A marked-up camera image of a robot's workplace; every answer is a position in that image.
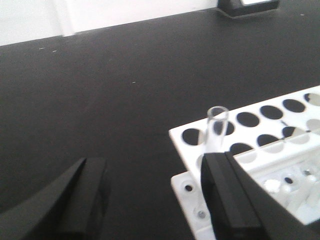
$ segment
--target rack hole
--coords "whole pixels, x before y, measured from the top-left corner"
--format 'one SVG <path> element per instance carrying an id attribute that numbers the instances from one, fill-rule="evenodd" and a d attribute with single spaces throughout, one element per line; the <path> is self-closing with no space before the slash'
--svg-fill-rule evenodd
<path id="1" fill-rule="evenodd" d="M 304 95 L 304 99 L 315 106 L 320 106 L 320 95 L 315 93 L 307 93 Z"/>
<path id="2" fill-rule="evenodd" d="M 270 105 L 262 106 L 260 112 L 263 116 L 272 120 L 281 119 L 284 115 L 279 108 Z"/>
<path id="3" fill-rule="evenodd" d="M 247 151 L 252 150 L 253 148 L 245 143 L 234 143 L 230 147 L 230 152 L 232 155 L 241 154 Z"/>
<path id="4" fill-rule="evenodd" d="M 226 127 L 225 135 L 227 135 L 227 136 L 231 135 L 234 133 L 234 131 L 235 131 L 235 126 L 233 125 L 232 122 L 228 121 L 228 126 Z"/>
<path id="5" fill-rule="evenodd" d="M 306 109 L 305 105 L 294 99 L 283 100 L 282 104 L 286 109 L 294 113 L 302 113 Z"/>
<path id="6" fill-rule="evenodd" d="M 240 112 L 236 116 L 237 121 L 246 127 L 256 127 L 259 124 L 259 118 L 251 112 Z"/>
<path id="7" fill-rule="evenodd" d="M 203 143 L 203 133 L 196 128 L 189 128 L 183 131 L 182 139 L 186 144 L 196 146 Z"/>
<path id="8" fill-rule="evenodd" d="M 290 142 L 294 144 L 305 144 L 309 141 L 310 137 L 307 132 L 302 130 L 301 128 L 294 127 L 294 126 L 286 126 L 282 129 L 282 134 L 285 138 L 290 138 Z"/>

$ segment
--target black tabletop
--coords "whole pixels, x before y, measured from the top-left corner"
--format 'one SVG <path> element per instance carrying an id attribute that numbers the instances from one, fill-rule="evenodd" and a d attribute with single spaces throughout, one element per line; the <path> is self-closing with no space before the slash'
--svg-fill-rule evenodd
<path id="1" fill-rule="evenodd" d="M 105 157 L 101 239 L 193 239 L 168 130 L 319 85 L 319 11 L 282 0 L 241 19 L 208 9 L 0 47 L 0 211 L 80 157 Z"/>

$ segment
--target circular hole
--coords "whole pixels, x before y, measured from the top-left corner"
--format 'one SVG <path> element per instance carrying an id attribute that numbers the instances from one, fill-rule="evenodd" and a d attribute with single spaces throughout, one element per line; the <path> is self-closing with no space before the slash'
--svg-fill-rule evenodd
<path id="1" fill-rule="evenodd" d="M 305 144 L 310 138 L 304 130 L 294 126 L 286 126 L 282 129 L 282 134 L 285 138 L 291 138 L 289 141 L 294 144 Z"/>
<path id="2" fill-rule="evenodd" d="M 277 137 L 269 135 L 269 134 L 262 134 L 258 136 L 257 143 L 259 147 L 263 147 L 263 150 L 268 153 L 279 153 L 284 149 L 284 143 L 280 141 Z"/>
<path id="3" fill-rule="evenodd" d="M 215 134 L 220 136 L 222 131 L 223 131 L 223 122 L 222 121 L 216 121 L 213 124 L 213 131 L 215 132 Z M 234 131 L 235 131 L 235 126 L 230 121 L 228 121 L 228 124 L 226 126 L 225 135 L 226 136 L 227 135 L 231 135 Z"/>
<path id="4" fill-rule="evenodd" d="M 306 126 L 310 131 L 320 130 L 320 120 L 318 120 L 318 119 L 309 119 L 306 122 Z"/>
<path id="5" fill-rule="evenodd" d="M 182 139 L 185 143 L 196 146 L 203 142 L 203 133 L 196 128 L 189 128 L 183 131 Z"/>
<path id="6" fill-rule="evenodd" d="M 300 187 L 298 179 L 291 173 L 283 174 L 282 179 L 285 184 L 290 185 L 291 191 L 295 191 Z"/>
<path id="7" fill-rule="evenodd" d="M 236 119 L 240 124 L 246 127 L 255 127 L 259 124 L 259 118 L 251 112 L 240 112 Z"/>
<path id="8" fill-rule="evenodd" d="M 294 99 L 286 99 L 282 104 L 286 109 L 294 113 L 302 113 L 306 109 L 305 105 Z"/>
<path id="9" fill-rule="evenodd" d="M 293 183 L 294 183 L 293 179 L 292 179 L 291 177 L 288 177 L 288 176 L 284 178 L 284 181 L 285 181 L 287 184 L 293 184 Z"/>
<path id="10" fill-rule="evenodd" d="M 266 118 L 273 119 L 273 120 L 280 119 L 284 115 L 279 108 L 275 106 L 270 106 L 270 105 L 262 106 L 260 108 L 260 112 Z"/>
<path id="11" fill-rule="evenodd" d="M 307 93 L 304 95 L 304 99 L 315 106 L 320 106 L 320 95 L 315 93 Z"/>
<path id="12" fill-rule="evenodd" d="M 235 126 L 233 125 L 232 122 L 228 121 L 228 126 L 226 127 L 226 133 L 225 135 L 231 135 L 235 131 Z"/>
<path id="13" fill-rule="evenodd" d="M 257 138 L 257 143 L 258 143 L 259 147 L 274 143 L 276 141 L 279 141 L 279 139 L 276 138 L 275 136 L 272 136 L 269 134 L 262 134 L 262 135 L 258 136 L 258 138 Z"/>
<path id="14" fill-rule="evenodd" d="M 184 190 L 187 191 L 187 192 L 191 192 L 194 188 L 191 186 L 191 185 L 186 185 L 184 187 Z"/>
<path id="15" fill-rule="evenodd" d="M 257 153 L 254 151 L 254 149 L 245 143 L 234 143 L 230 147 L 230 152 L 232 155 L 238 155 L 244 152 L 247 152 L 246 154 L 239 155 L 236 157 L 236 160 L 243 164 L 248 164 L 253 162 L 257 158 Z"/>
<path id="16" fill-rule="evenodd" d="M 253 148 L 245 143 L 234 143 L 230 147 L 232 155 L 241 154 L 250 150 L 253 150 Z"/>

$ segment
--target white plastic component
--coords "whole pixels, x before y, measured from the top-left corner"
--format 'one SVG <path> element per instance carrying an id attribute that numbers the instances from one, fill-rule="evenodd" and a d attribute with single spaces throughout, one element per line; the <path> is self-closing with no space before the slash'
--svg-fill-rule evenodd
<path id="1" fill-rule="evenodd" d="M 195 239 L 215 240 L 209 210 L 201 188 L 188 172 L 171 178 L 171 186 Z"/>
<path id="2" fill-rule="evenodd" d="M 296 101 L 298 105 L 304 106 L 302 112 L 292 109 L 291 104 L 297 103 Z M 272 119 L 265 113 L 263 115 L 263 106 L 278 108 L 282 117 Z M 240 113 L 253 114 L 259 119 L 259 123 L 254 127 L 240 123 L 237 118 Z M 229 151 L 235 143 L 250 146 L 251 150 L 234 156 L 240 166 L 281 205 L 288 206 L 303 224 L 319 219 L 320 194 L 315 194 L 314 191 L 320 191 L 320 187 L 317 188 L 320 180 L 320 86 L 234 109 L 228 115 L 234 132 L 224 137 L 222 152 Z M 289 137 L 283 132 L 286 127 L 293 127 Z M 206 146 L 204 141 L 199 141 L 198 145 L 187 144 L 182 135 L 188 129 L 197 129 L 200 131 L 199 137 L 203 136 L 207 130 L 207 118 L 169 131 L 189 176 L 200 188 L 200 166 Z M 276 137 L 278 141 L 259 146 L 258 139 L 261 135 Z M 184 196 L 178 197 L 178 200 L 183 211 L 188 211 L 185 209 L 188 206 L 182 203 Z M 198 219 L 190 218 L 192 216 L 188 220 L 191 227 Z"/>
<path id="3" fill-rule="evenodd" d="M 317 182 L 311 190 L 310 196 L 307 198 L 306 203 L 314 208 L 320 200 L 320 182 Z"/>
<path id="4" fill-rule="evenodd" d="M 241 0 L 243 5 L 260 4 L 263 2 L 270 2 L 271 0 Z"/>
<path id="5" fill-rule="evenodd" d="M 296 191 L 291 202 L 287 207 L 288 211 L 292 212 L 293 214 L 296 213 L 303 201 L 305 201 L 306 198 L 310 195 L 311 189 L 316 183 L 316 180 L 316 177 L 312 175 L 307 176 L 303 180 L 301 187 Z"/>
<path id="6" fill-rule="evenodd" d="M 283 207 L 286 206 L 290 192 L 291 192 L 291 187 L 289 187 L 288 185 L 282 185 L 275 197 Z"/>

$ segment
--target test tube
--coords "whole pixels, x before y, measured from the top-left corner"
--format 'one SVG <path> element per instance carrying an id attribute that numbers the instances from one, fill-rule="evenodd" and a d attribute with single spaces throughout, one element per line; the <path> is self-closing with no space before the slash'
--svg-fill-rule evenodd
<path id="1" fill-rule="evenodd" d="M 219 153 L 227 132 L 229 110 L 224 106 L 211 107 L 208 112 L 205 134 L 205 152 Z"/>

